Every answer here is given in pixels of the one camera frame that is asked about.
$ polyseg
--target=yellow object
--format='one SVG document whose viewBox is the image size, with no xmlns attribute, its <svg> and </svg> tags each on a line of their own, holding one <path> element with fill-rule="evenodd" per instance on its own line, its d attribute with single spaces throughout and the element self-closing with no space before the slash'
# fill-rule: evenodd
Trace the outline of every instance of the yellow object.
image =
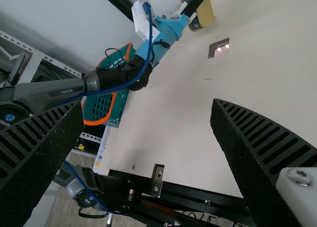
<svg viewBox="0 0 317 227">
<path fill-rule="evenodd" d="M 198 21 L 195 21 L 194 19 L 192 23 L 189 24 L 189 28 L 192 31 L 201 30 L 209 25 L 212 25 L 216 21 L 216 14 L 211 0 L 204 0 L 197 8 L 196 14 Z"/>
</svg>

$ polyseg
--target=black aluminum frame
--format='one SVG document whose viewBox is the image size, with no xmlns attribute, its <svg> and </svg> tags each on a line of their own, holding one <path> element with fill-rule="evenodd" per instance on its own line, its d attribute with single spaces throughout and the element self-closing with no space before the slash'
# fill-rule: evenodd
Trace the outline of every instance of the black aluminum frame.
<svg viewBox="0 0 317 227">
<path fill-rule="evenodd" d="M 133 22 L 132 16 L 132 6 L 133 3 L 129 0 L 108 0 L 111 2 L 115 7 L 118 8 L 126 17 L 129 18 Z"/>
<path fill-rule="evenodd" d="M 151 178 L 116 170 L 110 170 L 109 175 L 131 181 L 134 192 L 130 196 L 126 214 L 151 227 L 161 227 L 164 223 L 174 224 L 175 221 L 181 223 L 181 226 L 215 226 L 178 211 L 203 212 L 251 227 L 255 226 L 242 198 L 170 182 L 163 182 L 160 198 L 156 198 L 149 196 L 153 183 Z"/>
</svg>

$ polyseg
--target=wooden floor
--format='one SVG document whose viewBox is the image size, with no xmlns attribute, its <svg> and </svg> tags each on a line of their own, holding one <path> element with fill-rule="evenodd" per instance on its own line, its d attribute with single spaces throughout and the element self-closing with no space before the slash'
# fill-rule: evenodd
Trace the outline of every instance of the wooden floor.
<svg viewBox="0 0 317 227">
<path fill-rule="evenodd" d="M 83 165 L 87 168 L 92 167 L 93 159 L 89 157 L 71 154 L 70 162 L 73 165 Z M 105 227 L 107 218 L 104 219 L 87 219 L 78 216 L 79 207 L 73 201 L 64 188 L 60 188 L 59 196 L 57 197 L 55 206 L 51 212 L 47 226 L 49 227 Z M 103 212 L 96 211 L 92 208 L 83 210 L 84 213 L 90 215 L 100 215 Z M 201 213 L 196 213 L 197 218 L 201 217 Z M 233 222 L 222 218 L 213 218 L 211 221 L 220 227 L 232 227 Z M 113 227 L 145 227 L 146 225 L 135 221 L 134 219 L 126 216 L 114 216 Z"/>
</svg>

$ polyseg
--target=metal bracket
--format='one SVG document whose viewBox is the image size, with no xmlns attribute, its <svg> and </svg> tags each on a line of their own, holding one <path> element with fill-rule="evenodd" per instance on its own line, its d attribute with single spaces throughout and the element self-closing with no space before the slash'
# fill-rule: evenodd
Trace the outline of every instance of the metal bracket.
<svg viewBox="0 0 317 227">
<path fill-rule="evenodd" d="M 163 173 L 164 173 L 164 165 L 155 164 L 153 169 L 153 174 L 152 174 L 153 184 L 151 189 L 151 195 L 157 198 L 160 198 L 160 193 L 162 191 Z"/>
<path fill-rule="evenodd" d="M 91 134 L 88 134 L 88 133 L 85 133 L 85 132 L 82 132 L 79 137 L 82 139 L 86 139 L 86 140 L 98 143 L 98 144 L 101 143 L 101 138 L 96 137 L 96 136 L 91 135 Z"/>
</svg>

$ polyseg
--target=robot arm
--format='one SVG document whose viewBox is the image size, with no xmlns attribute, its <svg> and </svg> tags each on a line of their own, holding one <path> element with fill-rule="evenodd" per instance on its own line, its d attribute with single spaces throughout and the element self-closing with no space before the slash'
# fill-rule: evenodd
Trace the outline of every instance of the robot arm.
<svg viewBox="0 0 317 227">
<path fill-rule="evenodd" d="M 136 33 L 142 37 L 144 43 L 131 62 L 116 68 L 97 69 L 88 75 L 83 74 L 82 78 L 22 83 L 15 87 L 1 88 L 0 129 L 17 123 L 29 115 L 40 114 L 65 100 L 76 100 L 91 92 L 108 89 L 115 91 L 114 88 L 127 83 L 130 84 L 127 86 L 130 90 L 142 89 L 147 85 L 152 70 L 170 47 L 180 39 L 184 28 L 194 19 L 195 11 L 202 2 L 203 0 L 184 2 L 171 18 L 157 16 L 154 26 L 152 10 L 148 2 L 146 0 L 135 2 L 132 11 Z M 148 21 L 153 31 L 151 41 Z"/>
<path fill-rule="evenodd" d="M 0 129 L 17 123 L 29 115 L 41 114 L 65 100 L 76 100 L 91 92 L 126 84 L 140 73 L 144 62 L 144 59 L 135 56 L 130 63 L 122 64 L 117 68 L 97 69 L 87 75 L 83 74 L 81 78 L 2 87 L 0 88 Z M 148 65 L 139 81 L 128 88 L 136 91 L 145 87 L 151 72 L 152 67 Z"/>
</svg>

